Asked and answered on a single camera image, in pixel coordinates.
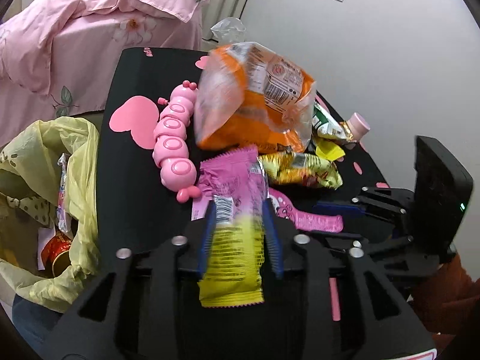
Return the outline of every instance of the tabletop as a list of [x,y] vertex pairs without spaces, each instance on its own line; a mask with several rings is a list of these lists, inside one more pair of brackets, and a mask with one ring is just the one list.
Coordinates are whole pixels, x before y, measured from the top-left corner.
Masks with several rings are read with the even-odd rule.
[[[109,127],[114,111],[132,96],[142,95],[156,104],[159,97],[168,98],[184,80],[199,81],[202,70],[195,63],[205,52],[153,48],[151,54],[153,56],[147,56],[141,48],[123,51],[106,103],[97,162],[97,218],[104,270],[113,266],[115,251],[119,248],[127,247],[133,252],[154,249],[168,238],[181,234],[191,219],[191,201],[179,204],[176,193],[161,185],[152,151],[137,146],[129,131],[118,133]],[[328,103],[327,106],[340,120],[334,108]],[[196,147],[193,124],[187,133],[190,159],[197,167],[200,161],[217,154]],[[336,191],[302,186],[275,188],[285,193],[297,209],[311,212],[319,200],[350,201],[363,186],[385,182],[374,161],[358,144],[346,150],[344,161],[337,165],[344,185]],[[344,218],[344,231],[379,242],[388,237],[391,229],[364,216],[354,220]],[[307,309],[302,280],[292,277],[279,283],[264,269],[262,288],[264,304],[239,309],[204,309],[198,301],[196,283],[183,282],[178,302],[182,304],[179,324],[186,357],[215,359],[222,358],[228,351],[238,355],[232,358],[261,359],[265,358],[262,356],[268,348],[267,358],[296,358],[302,347],[303,316]],[[339,285],[340,295],[349,290]],[[203,330],[206,335],[198,334]],[[238,341],[232,344],[231,338],[237,335]]]

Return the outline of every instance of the pink caterpillar toy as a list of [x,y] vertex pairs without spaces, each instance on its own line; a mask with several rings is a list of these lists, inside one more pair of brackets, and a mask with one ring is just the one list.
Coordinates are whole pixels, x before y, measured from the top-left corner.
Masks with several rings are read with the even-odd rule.
[[188,159],[186,126],[194,113],[197,100],[197,84],[183,81],[170,95],[170,101],[159,98],[158,103],[167,105],[160,113],[160,121],[154,130],[155,147],[153,159],[161,168],[160,179],[169,190],[177,192],[177,200],[185,203],[189,198],[198,198],[201,191],[194,186],[197,170]]

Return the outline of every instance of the pink blanket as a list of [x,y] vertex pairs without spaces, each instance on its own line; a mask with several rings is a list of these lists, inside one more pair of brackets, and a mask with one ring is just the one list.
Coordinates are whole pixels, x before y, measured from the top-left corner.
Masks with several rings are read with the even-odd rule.
[[35,120],[104,109],[124,48],[198,49],[206,1],[35,0],[0,26],[0,147]]

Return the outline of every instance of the blue jeans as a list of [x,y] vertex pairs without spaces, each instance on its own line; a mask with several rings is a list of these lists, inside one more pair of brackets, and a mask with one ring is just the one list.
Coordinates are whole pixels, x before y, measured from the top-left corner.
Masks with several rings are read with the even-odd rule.
[[15,295],[12,322],[18,333],[37,353],[63,314]]

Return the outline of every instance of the orange snack bag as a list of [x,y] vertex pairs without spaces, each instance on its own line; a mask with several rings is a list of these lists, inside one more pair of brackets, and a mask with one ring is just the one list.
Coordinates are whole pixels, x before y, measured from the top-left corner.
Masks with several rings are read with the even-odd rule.
[[255,144],[261,153],[311,137],[316,83],[300,67],[254,42],[213,50],[195,103],[195,139],[204,150]]

